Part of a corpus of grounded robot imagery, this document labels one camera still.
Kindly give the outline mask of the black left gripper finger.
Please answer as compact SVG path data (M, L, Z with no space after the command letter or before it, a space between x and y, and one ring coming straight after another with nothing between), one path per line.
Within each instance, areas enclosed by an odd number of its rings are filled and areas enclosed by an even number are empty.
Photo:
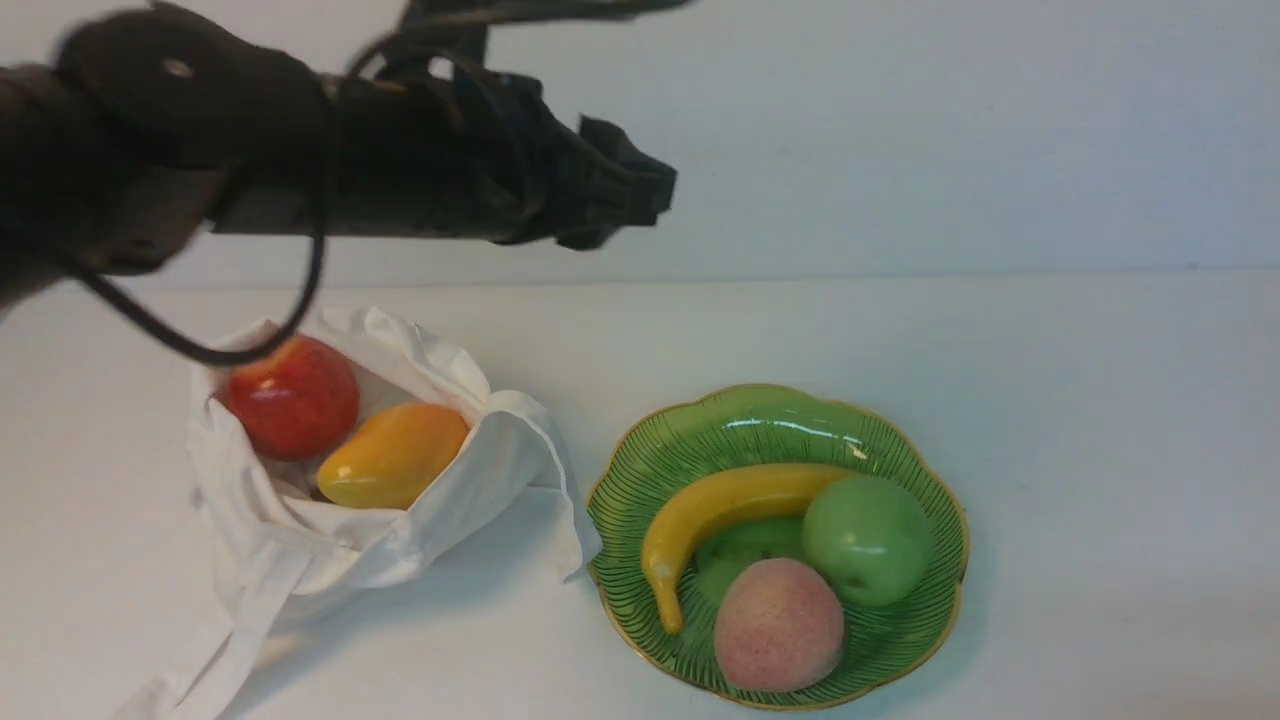
M678 173L639 150L618 126L581 117L579 137L590 146L580 197L599 225L655 225L672 205Z

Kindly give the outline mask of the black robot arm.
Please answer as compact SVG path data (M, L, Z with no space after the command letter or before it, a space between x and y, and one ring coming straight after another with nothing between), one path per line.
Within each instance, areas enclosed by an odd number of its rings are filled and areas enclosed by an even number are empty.
M74 270L157 272L219 234L554 240L669 210L676 170L539 79L485 67L494 26L632 20L672 1L410 1L370 76L312 70L172 3L76 27L3 70L3 304Z

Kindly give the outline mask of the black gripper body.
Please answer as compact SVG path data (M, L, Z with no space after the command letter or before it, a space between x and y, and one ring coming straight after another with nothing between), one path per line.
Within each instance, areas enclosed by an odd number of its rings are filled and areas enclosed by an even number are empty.
M334 236L527 243L585 229L591 146L541 83L484 65L484 20L402 20L333 90Z

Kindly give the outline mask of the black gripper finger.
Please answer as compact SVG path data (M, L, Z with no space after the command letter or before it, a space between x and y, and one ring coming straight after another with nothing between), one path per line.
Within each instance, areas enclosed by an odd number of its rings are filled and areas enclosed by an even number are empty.
M602 249L620 231L650 225L650 215L558 217L556 219L556 243L573 251L594 251Z

